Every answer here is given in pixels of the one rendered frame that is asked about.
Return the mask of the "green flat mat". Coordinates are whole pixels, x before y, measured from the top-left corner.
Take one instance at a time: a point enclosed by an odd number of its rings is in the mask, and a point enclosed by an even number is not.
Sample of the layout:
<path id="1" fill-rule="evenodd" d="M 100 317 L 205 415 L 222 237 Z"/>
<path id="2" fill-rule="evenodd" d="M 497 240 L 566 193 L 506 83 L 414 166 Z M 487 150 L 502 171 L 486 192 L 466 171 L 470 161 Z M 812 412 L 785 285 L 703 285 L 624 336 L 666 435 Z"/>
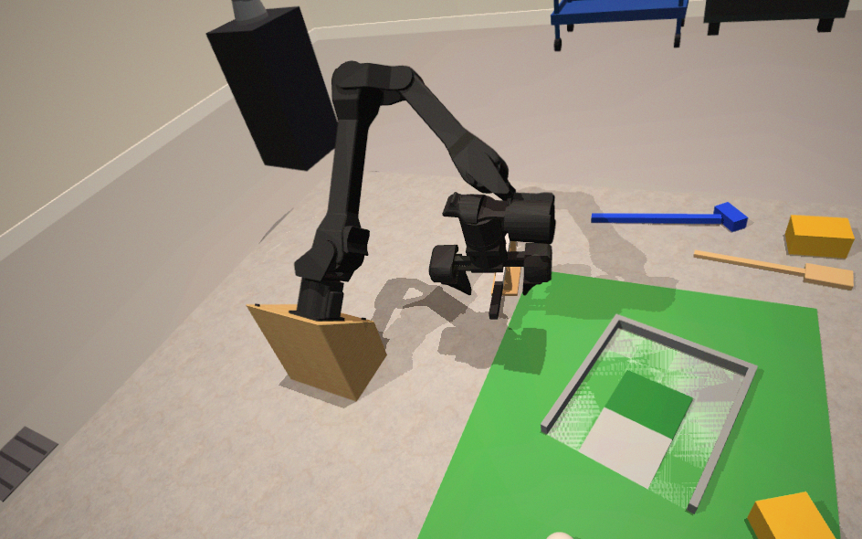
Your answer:
<path id="1" fill-rule="evenodd" d="M 615 386 L 602 377 L 600 387 L 597 377 L 595 387 L 589 372 L 564 420 L 561 414 L 551 436 L 541 432 L 616 314 L 757 365 L 695 514 L 686 509 L 709 460 L 696 444 L 692 453 L 690 435 L 688 453 L 687 431 L 683 453 L 683 422 L 650 489 L 578 452 L 626 370 L 659 382 L 663 348 L 665 372 L 683 369 L 671 363 L 671 347 L 651 346 L 651 339 L 636 346 L 626 331 L 630 343 L 622 350 L 630 354 L 617 354 L 616 362 L 630 367 L 620 367 Z M 658 348 L 662 372 L 649 368 L 655 353 L 658 368 Z M 814 308 L 552 271 L 549 282 L 521 294 L 417 539 L 562 532 L 572 539 L 758 539 L 747 518 L 755 502 L 801 492 L 840 539 L 822 358 Z M 659 475 L 670 490 L 652 491 Z"/>

